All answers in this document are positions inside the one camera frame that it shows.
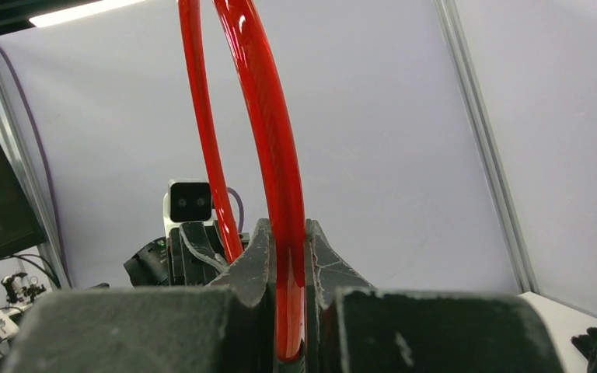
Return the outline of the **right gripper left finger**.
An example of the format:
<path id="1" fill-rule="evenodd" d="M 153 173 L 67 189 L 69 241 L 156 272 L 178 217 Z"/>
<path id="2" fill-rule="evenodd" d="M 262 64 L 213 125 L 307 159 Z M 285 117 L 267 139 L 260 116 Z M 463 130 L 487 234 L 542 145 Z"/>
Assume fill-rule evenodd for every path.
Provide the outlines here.
<path id="1" fill-rule="evenodd" d="M 57 291 L 23 317 L 3 372 L 270 372 L 271 225 L 206 286 Z"/>

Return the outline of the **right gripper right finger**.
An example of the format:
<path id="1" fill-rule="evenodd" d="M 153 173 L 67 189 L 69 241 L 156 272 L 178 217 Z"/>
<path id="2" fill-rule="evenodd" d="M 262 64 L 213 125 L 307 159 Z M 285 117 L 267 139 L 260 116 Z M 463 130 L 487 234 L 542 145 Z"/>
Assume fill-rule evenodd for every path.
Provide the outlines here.
<path id="1" fill-rule="evenodd" d="M 561 372 L 536 310 L 515 295 L 380 289 L 306 222 L 308 372 Z"/>

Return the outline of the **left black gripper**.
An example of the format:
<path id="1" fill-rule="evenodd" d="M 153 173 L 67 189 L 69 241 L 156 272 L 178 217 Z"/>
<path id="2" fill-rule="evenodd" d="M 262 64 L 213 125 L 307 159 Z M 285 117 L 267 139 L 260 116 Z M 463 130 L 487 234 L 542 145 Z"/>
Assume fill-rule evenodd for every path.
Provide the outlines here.
<path id="1" fill-rule="evenodd" d="M 130 282 L 140 286 L 204 286 L 229 268 L 218 223 L 181 223 L 141 248 L 124 263 Z"/>

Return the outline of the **red cable lock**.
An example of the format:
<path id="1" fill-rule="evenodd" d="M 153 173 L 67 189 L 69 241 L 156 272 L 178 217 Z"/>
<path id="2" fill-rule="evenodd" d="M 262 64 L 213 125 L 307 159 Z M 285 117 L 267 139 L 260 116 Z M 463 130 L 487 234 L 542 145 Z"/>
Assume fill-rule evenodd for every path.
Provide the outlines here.
<path id="1" fill-rule="evenodd" d="M 255 5 L 251 1 L 214 3 L 228 41 L 256 145 L 277 257 L 276 355 L 299 356 L 304 320 L 305 210 L 292 126 L 277 66 Z M 201 33 L 198 1 L 178 3 L 180 29 L 201 148 L 225 257 L 243 254 L 218 149 Z"/>

